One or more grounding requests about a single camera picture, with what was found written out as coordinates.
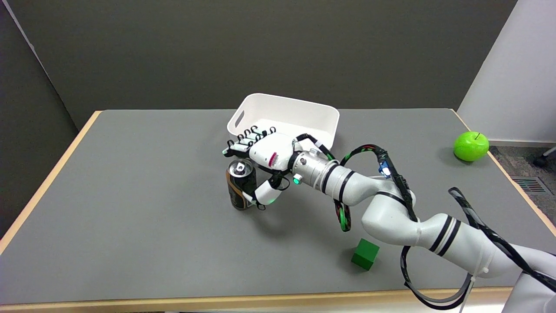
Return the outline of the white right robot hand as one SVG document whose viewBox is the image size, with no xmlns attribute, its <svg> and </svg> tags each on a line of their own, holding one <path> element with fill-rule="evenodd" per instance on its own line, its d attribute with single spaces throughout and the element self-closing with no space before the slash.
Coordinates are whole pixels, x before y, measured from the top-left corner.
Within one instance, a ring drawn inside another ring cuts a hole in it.
<svg viewBox="0 0 556 313">
<path fill-rule="evenodd" d="M 228 140 L 222 154 L 236 158 L 226 172 L 232 204 L 238 210 L 250 206 L 264 210 L 276 201 L 289 187 L 286 176 L 301 151 L 297 139 L 277 132 L 274 127 L 253 126 L 236 140 Z"/>
</svg>

